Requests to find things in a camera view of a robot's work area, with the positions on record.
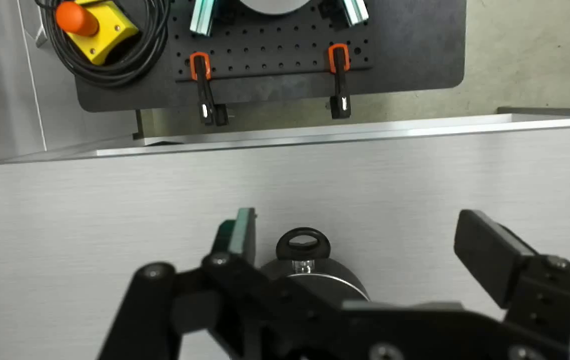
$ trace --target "screw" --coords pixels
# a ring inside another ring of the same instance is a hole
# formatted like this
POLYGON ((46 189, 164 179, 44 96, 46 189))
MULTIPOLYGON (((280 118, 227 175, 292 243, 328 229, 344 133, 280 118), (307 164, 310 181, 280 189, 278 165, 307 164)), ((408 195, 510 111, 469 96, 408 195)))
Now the screw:
POLYGON ((229 262, 229 254, 226 252, 217 252, 214 255, 211 255, 211 262, 216 266, 222 266, 229 262))
POLYGON ((369 349, 369 360, 403 360, 403 353, 397 347, 379 342, 369 349))
POLYGON ((160 263, 147 265, 143 269, 143 274, 150 279, 161 278, 164 275, 164 266, 160 263))
POLYGON ((538 351, 522 345, 510 347, 508 354, 509 360, 545 360, 538 351))
POLYGON ((554 268, 559 269, 561 271, 567 269, 569 266, 569 262, 567 259, 564 259, 560 256, 550 255, 547 256, 547 262, 554 268))

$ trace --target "black pegboard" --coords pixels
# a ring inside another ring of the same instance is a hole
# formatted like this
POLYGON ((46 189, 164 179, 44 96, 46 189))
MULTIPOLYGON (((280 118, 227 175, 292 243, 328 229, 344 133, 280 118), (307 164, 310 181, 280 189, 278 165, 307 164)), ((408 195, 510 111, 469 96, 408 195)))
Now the black pegboard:
POLYGON ((353 70, 374 66, 373 26, 366 22, 337 29, 329 18, 322 18, 321 0, 283 16, 259 14, 238 0, 228 0, 225 13, 233 20, 214 20, 210 37, 189 30, 194 3, 174 0, 171 5, 168 48, 177 82, 191 80, 189 55, 196 51, 209 53, 212 77, 219 79, 327 72, 327 50, 334 43, 349 45, 353 70))

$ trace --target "black clamp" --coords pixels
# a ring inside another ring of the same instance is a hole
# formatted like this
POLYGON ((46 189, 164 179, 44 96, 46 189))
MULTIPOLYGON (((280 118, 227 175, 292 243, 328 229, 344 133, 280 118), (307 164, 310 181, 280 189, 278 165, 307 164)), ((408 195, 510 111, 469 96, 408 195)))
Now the black clamp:
POLYGON ((194 52, 189 57, 191 78, 198 84, 198 114, 204 125, 223 126, 229 124, 227 107, 216 105, 209 86, 211 80, 211 66, 209 55, 205 52, 194 52))
POLYGON ((335 75, 336 94, 330 98, 331 118, 347 119, 351 116, 351 96, 345 74, 349 71, 349 48, 337 43, 329 48, 330 71, 335 75))

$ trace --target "black cable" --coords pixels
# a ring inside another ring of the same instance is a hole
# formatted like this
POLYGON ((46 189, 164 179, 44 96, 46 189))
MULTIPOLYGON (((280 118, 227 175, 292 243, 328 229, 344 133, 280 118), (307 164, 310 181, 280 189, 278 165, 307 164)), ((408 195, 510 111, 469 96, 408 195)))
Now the black cable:
MULTIPOLYGON (((168 37, 170 0, 144 0, 145 24, 140 28, 140 38, 117 62, 105 65, 92 64, 58 27, 56 9, 63 1, 35 0, 43 11, 45 32, 56 54, 69 71, 89 84, 104 88, 129 84, 145 75, 163 54, 168 37)), ((105 1, 108 0, 95 0, 82 5, 90 7, 105 1)))

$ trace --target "brushed metal table surface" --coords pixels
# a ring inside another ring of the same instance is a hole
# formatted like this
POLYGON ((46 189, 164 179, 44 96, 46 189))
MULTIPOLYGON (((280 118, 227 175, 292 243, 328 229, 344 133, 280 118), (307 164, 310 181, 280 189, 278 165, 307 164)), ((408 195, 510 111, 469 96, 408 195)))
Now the brushed metal table surface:
MULTIPOLYGON (((0 360, 94 359, 132 272, 197 266, 239 207, 259 265, 314 226, 375 301, 499 317, 453 253, 458 211, 570 258, 570 129, 0 165, 0 360)), ((182 358, 226 358, 211 345, 182 358)))

